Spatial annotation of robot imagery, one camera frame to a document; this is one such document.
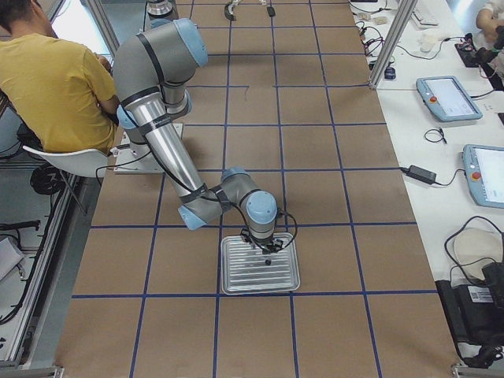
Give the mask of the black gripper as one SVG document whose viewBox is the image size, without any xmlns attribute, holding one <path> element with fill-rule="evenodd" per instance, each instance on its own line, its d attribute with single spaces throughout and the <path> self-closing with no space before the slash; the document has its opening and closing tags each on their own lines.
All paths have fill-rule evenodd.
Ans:
<svg viewBox="0 0 504 378">
<path fill-rule="evenodd" d="M 259 239 L 251 234 L 248 229 L 242 229 L 240 237 L 245 243 L 249 243 L 253 248 L 257 247 L 263 254 L 274 254 L 284 248 L 284 242 L 274 239 L 272 236 L 266 239 Z"/>
</svg>

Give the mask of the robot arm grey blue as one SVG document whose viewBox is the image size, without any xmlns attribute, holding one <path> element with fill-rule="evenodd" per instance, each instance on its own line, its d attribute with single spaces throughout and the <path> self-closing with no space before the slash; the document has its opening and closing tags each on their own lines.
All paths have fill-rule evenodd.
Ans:
<svg viewBox="0 0 504 378">
<path fill-rule="evenodd" d="M 169 21 L 119 46 L 113 64 L 117 97 L 141 142 L 170 177 L 182 202 L 180 217 L 189 229 L 236 208 L 243 215 L 245 240 L 264 254 L 276 253 L 285 244 L 273 235 L 278 214 L 274 196 L 240 167 L 224 171 L 220 184 L 207 187 L 173 125 L 191 111 L 185 84 L 207 62 L 196 24 L 187 18 Z"/>
</svg>

